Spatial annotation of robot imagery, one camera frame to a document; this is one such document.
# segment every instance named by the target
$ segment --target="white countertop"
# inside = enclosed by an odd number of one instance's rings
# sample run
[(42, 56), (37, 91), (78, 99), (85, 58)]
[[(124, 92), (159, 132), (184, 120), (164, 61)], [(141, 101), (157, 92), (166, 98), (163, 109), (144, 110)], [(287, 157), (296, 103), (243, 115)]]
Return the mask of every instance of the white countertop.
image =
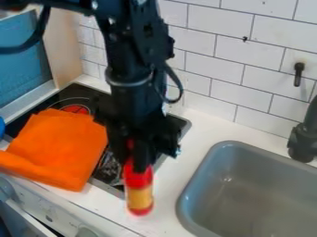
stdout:
[[(88, 76), (81, 76), (78, 81), (99, 90), (108, 89), (106, 84), (100, 80)], [(86, 184), (81, 193), (68, 192), (44, 184), (40, 185), (46, 190), (41, 191), (37, 188), (36, 192), (49, 191), (54, 193), (77, 206), (140, 233), (140, 235), (150, 237), (194, 236), (180, 224), (176, 217), (175, 204), (184, 186), (189, 182), (205, 154), (214, 144), (235, 140), (287, 156), (287, 139), (199, 113), (192, 109), (177, 109), (175, 113), (180, 117), (189, 119), (192, 122), (192, 128), (181, 141), (182, 154), (177, 159), (167, 158), (156, 172), (154, 179), (155, 207), (148, 216), (143, 218), (132, 216), (126, 210), (124, 201), (89, 183)], [(0, 143), (0, 148), (5, 149), (6, 144)], [(317, 162), (313, 161), (311, 165), (317, 167)], [(23, 181), (23, 185), (34, 187), (29, 181)]]

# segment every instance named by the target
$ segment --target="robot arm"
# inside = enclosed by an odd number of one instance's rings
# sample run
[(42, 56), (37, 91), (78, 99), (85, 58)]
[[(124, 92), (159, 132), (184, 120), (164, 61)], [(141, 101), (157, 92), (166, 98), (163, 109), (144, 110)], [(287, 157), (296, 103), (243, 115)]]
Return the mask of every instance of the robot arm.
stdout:
[[(94, 102), (99, 123), (108, 129), (110, 146), (122, 163), (133, 158), (134, 171), (144, 172), (159, 154), (176, 157), (181, 130), (162, 112), (163, 103), (175, 103), (183, 94), (177, 76), (166, 64), (173, 57), (174, 40), (159, 16), (157, 0), (0, 0), (0, 8), (21, 9), (44, 5), (34, 35), (23, 45), (0, 54), (21, 52), (43, 36), (50, 7), (95, 16), (104, 36), (108, 57), (107, 82), (113, 107)], [(179, 97), (166, 98), (166, 75), (180, 89)]]

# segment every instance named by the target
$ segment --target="stove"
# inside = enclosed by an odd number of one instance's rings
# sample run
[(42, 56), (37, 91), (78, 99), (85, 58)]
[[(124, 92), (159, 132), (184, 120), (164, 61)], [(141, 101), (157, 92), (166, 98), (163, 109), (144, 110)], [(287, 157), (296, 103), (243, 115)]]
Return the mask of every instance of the stove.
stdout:
[[(110, 103), (111, 96), (109, 94), (79, 83), (73, 83), (7, 124), (6, 135), (11, 138), (17, 137), (21, 129), (27, 123), (31, 114), (37, 114), (47, 108), (55, 108), (70, 113), (87, 114), (95, 117), (94, 102), (96, 98), (103, 101), (103, 106), (105, 108), (109, 110), (112, 109), (112, 103)], [(188, 120), (172, 115), (168, 115), (168, 117), (180, 125), (182, 128), (182, 137), (191, 127), (191, 123)], [(159, 168), (165, 158), (166, 156), (160, 156), (154, 166), (154, 170)], [(119, 198), (124, 198), (124, 188), (120, 175), (121, 165), (113, 156), (111, 148), (107, 147), (103, 155), (100, 157), (99, 163), (97, 164), (89, 182), (118, 196)]]

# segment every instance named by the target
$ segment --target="red bottle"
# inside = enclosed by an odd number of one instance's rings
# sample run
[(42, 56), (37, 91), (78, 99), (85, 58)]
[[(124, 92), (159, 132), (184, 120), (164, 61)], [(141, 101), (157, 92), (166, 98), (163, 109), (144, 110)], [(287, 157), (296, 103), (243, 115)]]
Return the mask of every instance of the red bottle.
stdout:
[(136, 173), (130, 158), (123, 167), (123, 179), (128, 209), (136, 216), (148, 214), (154, 204), (152, 167), (148, 166), (144, 173)]

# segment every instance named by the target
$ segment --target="stainless steel sink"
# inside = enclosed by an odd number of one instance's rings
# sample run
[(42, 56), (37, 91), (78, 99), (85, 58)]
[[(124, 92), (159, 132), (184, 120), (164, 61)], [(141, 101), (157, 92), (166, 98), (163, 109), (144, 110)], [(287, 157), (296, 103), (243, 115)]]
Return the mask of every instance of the stainless steel sink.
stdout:
[(199, 237), (316, 237), (317, 168), (245, 143), (217, 143), (176, 212)]

